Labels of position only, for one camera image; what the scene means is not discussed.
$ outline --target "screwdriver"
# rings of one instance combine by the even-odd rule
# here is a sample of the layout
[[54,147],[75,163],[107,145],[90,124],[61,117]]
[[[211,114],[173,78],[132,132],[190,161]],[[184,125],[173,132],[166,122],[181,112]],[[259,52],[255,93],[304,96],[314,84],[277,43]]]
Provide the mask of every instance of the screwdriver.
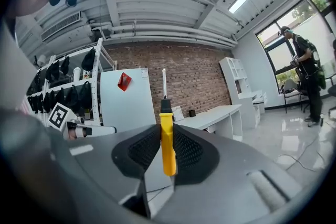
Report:
[[161,146],[163,172],[172,176],[176,173],[175,151],[173,149],[173,111],[170,99],[167,99],[166,70],[162,69],[163,99],[161,100]]

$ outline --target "brick wall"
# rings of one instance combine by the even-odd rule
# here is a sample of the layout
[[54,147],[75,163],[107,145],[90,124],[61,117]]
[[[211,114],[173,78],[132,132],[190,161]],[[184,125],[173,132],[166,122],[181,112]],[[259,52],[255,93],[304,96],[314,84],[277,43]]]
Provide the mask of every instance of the brick wall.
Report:
[[163,98],[162,69],[166,68],[167,95],[172,107],[180,105],[184,117],[218,105],[231,104],[219,61],[230,51],[177,42],[139,42],[109,45],[105,49],[118,69],[147,67],[155,118],[158,122]]

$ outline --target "shoe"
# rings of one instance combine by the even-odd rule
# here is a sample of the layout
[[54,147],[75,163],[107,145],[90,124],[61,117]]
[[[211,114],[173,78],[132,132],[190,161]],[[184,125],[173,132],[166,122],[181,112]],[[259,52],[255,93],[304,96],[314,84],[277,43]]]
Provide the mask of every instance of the shoe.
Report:
[[308,127],[318,126],[320,125],[320,121],[311,121],[308,123]]
[[305,120],[306,122],[310,122],[310,121],[312,121],[313,119],[311,118],[311,116],[308,116],[308,117],[306,117],[304,120]]

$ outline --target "red sticker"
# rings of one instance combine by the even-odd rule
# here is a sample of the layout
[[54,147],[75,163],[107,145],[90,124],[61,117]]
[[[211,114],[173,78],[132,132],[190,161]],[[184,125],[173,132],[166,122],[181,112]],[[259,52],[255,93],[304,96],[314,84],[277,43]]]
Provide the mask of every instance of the red sticker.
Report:
[[128,85],[130,84],[131,80],[132,80],[132,78],[129,75],[127,75],[123,72],[120,76],[120,79],[119,79],[119,82],[118,82],[118,87],[121,90],[125,91],[127,89]]

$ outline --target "small black speaker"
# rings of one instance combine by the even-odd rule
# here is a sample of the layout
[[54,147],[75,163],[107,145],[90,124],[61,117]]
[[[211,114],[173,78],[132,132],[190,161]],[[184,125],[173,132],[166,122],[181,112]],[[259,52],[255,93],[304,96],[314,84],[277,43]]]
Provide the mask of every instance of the small black speaker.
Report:
[[194,117],[196,116],[196,112],[194,109],[189,110],[189,117]]

